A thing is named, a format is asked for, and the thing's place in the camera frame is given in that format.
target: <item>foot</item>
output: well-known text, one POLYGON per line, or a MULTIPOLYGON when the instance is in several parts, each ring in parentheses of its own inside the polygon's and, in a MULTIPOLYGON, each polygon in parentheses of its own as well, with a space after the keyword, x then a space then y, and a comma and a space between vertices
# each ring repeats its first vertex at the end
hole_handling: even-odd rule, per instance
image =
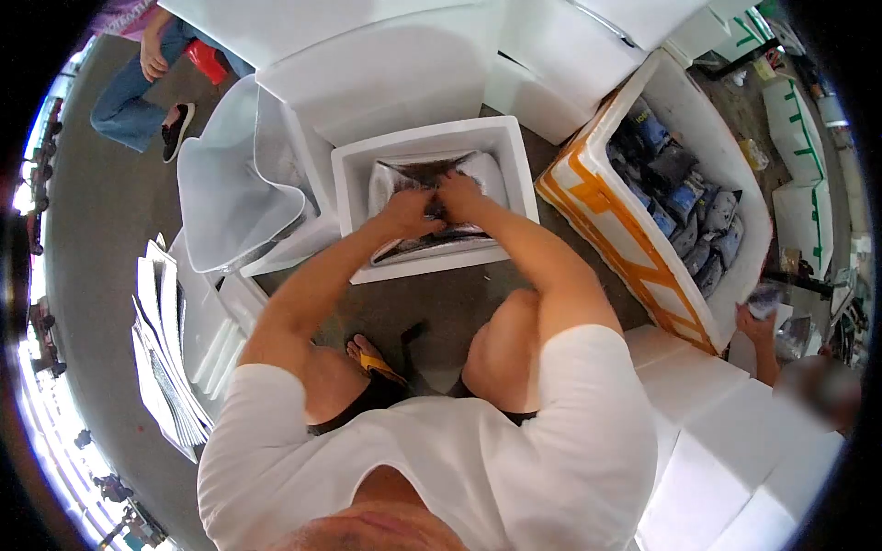
POLYGON ((178 117, 169 126, 162 126, 162 141, 165 147, 162 149, 162 162, 166 164, 175 160, 179 151, 181 151, 181 143, 183 143, 183 134, 190 126, 193 115, 196 113, 196 105, 192 103, 178 103, 175 105, 178 111, 178 117))
POLYGON ((370 356, 371 358, 383 360, 383 355, 377 350, 377 347, 373 346, 364 335, 355 335, 352 340, 346 344, 346 354, 355 360, 358 365, 362 365, 362 354, 370 356))

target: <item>styrofoam box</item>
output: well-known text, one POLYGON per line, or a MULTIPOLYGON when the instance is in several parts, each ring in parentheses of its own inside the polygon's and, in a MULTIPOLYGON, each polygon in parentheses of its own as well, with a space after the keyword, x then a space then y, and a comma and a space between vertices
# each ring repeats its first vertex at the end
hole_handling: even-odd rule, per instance
POLYGON ((539 194, 601 254, 665 331, 719 354, 735 332, 735 304, 756 286, 772 221, 747 160, 714 105, 664 50, 656 50, 536 181, 539 194), (699 159, 697 170, 741 190, 744 238, 735 262, 705 300, 683 261, 609 164, 606 145, 642 95, 699 159))
POLYGON ((504 0, 419 11, 337 35, 258 71, 336 146, 478 116, 504 0))
POLYGON ((658 488, 684 424, 743 384, 747 374, 652 325, 626 331, 624 340, 653 407, 658 488))
MULTIPOLYGON (((539 222, 527 153, 524 151, 518 120, 513 116, 494 116, 402 130, 333 150, 331 162, 337 186, 340 231, 343 236, 353 233, 368 219, 368 181, 374 161, 390 156, 463 149, 477 149, 493 155, 502 171, 509 208, 539 222)), ((506 260, 508 257, 502 247, 490 245, 482 249, 397 264, 368 265, 359 270, 351 281, 358 284, 403 278, 487 264, 506 260)))
POLYGON ((674 57, 682 57, 683 59, 677 61, 684 67, 689 67, 692 60, 714 49, 714 46, 729 37, 729 23, 710 8, 702 8, 670 35, 665 41, 665 48, 674 57), (674 52, 670 51, 670 46, 674 47, 674 52))
POLYGON ((833 207, 827 180, 793 181, 772 192, 778 246, 799 249, 824 279, 833 260, 833 207))
POLYGON ((550 143, 558 145, 585 126, 594 111, 576 107, 527 67, 497 55, 484 90, 484 103, 512 115, 550 143))
POLYGON ((475 1, 160 0, 159 4, 229 48, 255 69, 263 69, 283 57, 361 26, 475 1))
MULTIPOLYGON (((268 95, 261 89, 260 94, 268 95)), ((308 189, 318 207, 318 217, 307 220, 302 226, 282 240, 268 253, 248 264, 240 273, 243 276, 254 276, 260 273, 285 270, 309 258, 337 242, 340 239, 340 219, 337 215, 337 191, 333 183, 331 169, 331 150, 333 145, 319 136, 315 129, 302 123, 297 113, 280 101, 274 103, 258 102, 258 108, 278 109, 275 116, 281 117, 288 130, 288 138, 294 149, 294 155, 306 176, 308 189)))
POLYGON ((825 178, 826 160, 818 127, 794 81, 785 78, 763 88, 763 101, 769 135, 793 179, 811 182, 825 178))
POLYGON ((196 400, 217 421, 239 354, 269 300, 253 279, 228 274, 215 290, 214 276, 196 273, 183 230, 168 248, 177 262, 186 311, 183 320, 183 369, 200 392, 196 400))
POLYGON ((638 535, 646 551, 703 550, 729 526, 790 451, 823 429, 750 379, 686 424, 638 535))
POLYGON ((572 1, 624 31, 637 46, 646 51, 652 51, 661 46, 674 29, 707 4, 707 0, 572 1))
POLYGON ((589 116, 647 58, 561 0, 511 0, 499 51, 589 116))
POLYGON ((828 432, 796 446, 775 466, 711 551, 777 551, 784 548, 824 485, 842 446, 828 432))

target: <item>concrete floor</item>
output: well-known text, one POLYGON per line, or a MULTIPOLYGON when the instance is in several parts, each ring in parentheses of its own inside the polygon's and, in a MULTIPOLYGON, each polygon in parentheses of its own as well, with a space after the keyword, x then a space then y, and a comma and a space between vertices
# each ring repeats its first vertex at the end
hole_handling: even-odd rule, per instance
MULTIPOLYGON (((67 100, 43 238, 47 289, 71 391, 94 441, 178 544, 199 551, 213 544, 198 518, 197 467, 165 441, 141 404, 130 335, 135 259, 158 232, 171 242, 181 228, 176 165, 161 162, 158 138, 138 154, 100 137, 89 123, 98 94, 137 51, 136 44, 122 39, 100 39, 67 100)), ((197 102, 191 134, 198 135, 229 85, 212 86, 182 60, 147 97, 166 106, 197 102)), ((528 130, 523 133, 537 176, 557 148, 528 130)), ((564 217, 541 199, 537 203, 542 224, 598 271, 623 327, 649 323, 622 281, 564 217)), ((258 283, 271 293, 287 275, 268 274, 258 283)), ((400 334, 427 322, 412 354, 429 386, 445 391, 475 331, 511 290, 525 286, 510 262, 500 262, 350 287, 317 340, 343 346, 345 336, 363 332, 393 365, 400 365, 400 334)))

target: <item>plastic bag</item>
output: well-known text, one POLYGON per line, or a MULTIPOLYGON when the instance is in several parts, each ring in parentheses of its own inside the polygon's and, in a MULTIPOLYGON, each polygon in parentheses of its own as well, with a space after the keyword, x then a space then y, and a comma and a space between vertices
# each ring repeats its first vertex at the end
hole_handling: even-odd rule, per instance
POLYGON ((674 247, 676 254, 683 258, 695 247, 695 242, 698 238, 698 216, 693 213, 692 216, 689 217, 689 222, 686 223, 686 227, 678 229, 670 237, 670 244, 674 247))
POLYGON ((781 295, 780 284, 760 283, 751 291, 750 296, 744 302, 751 311, 751 316, 758 320, 764 320, 778 311, 781 295))
POLYGON ((741 200, 741 190, 721 191, 714 199, 710 212, 705 218, 704 230, 713 235, 723 235, 735 218, 735 209, 741 200))
POLYGON ((665 237, 670 237, 674 233, 676 222, 655 199, 652 199, 652 203, 649 204, 649 213, 652 214, 655 225, 659 227, 665 237))
POLYGON ((698 162, 694 155, 672 143, 655 160, 644 166, 642 179, 648 187, 667 193, 683 183, 698 162))
POLYGON ((665 197, 665 207, 680 226, 686 226, 692 207, 705 194, 705 187, 701 184, 703 181, 704 178, 693 170, 686 176, 682 184, 665 197))
POLYGON ((715 183, 705 183, 704 186, 704 195, 695 203, 695 213, 699 216, 699 227, 705 226, 707 214, 711 212, 711 207, 714 206, 714 199, 720 193, 720 186, 715 183))
POLYGON ((711 256, 711 244, 704 239, 699 239, 695 243, 695 247, 690 250, 683 259, 686 271, 693 278, 699 273, 701 268, 707 263, 707 259, 711 256))
POLYGON ((701 270, 692 278, 695 281, 695 285, 699 286, 701 296, 707 299, 707 297, 714 293, 717 284, 720 283, 722 273, 723 267, 720 255, 714 252, 707 259, 705 265, 701 267, 701 270))
MULTIPOLYGON (((368 184, 368 214, 379 214, 393 194, 403 190, 433 190, 438 177, 455 169, 471 176, 481 193, 508 207, 505 182, 496 160, 479 151, 426 153, 379 159, 374 163, 368 184)), ((426 207, 426 216, 444 217, 444 206, 433 201, 426 207)), ((393 264, 405 260, 431 257, 493 244, 494 241, 474 224, 450 225, 434 235, 419 239, 394 240, 381 247, 370 259, 372 265, 393 264)))
POLYGON ((638 97, 628 109, 627 120, 643 142, 646 154, 655 156, 671 140, 668 129, 659 122, 655 113, 642 97, 638 97))
POLYGON ((741 221, 741 217, 736 215, 732 219, 731 225, 729 225, 729 231, 711 241, 711 248, 720 253, 722 267, 726 270, 729 269, 735 261, 735 257, 738 256, 738 246, 741 244, 742 235, 744 235, 744 224, 741 221))

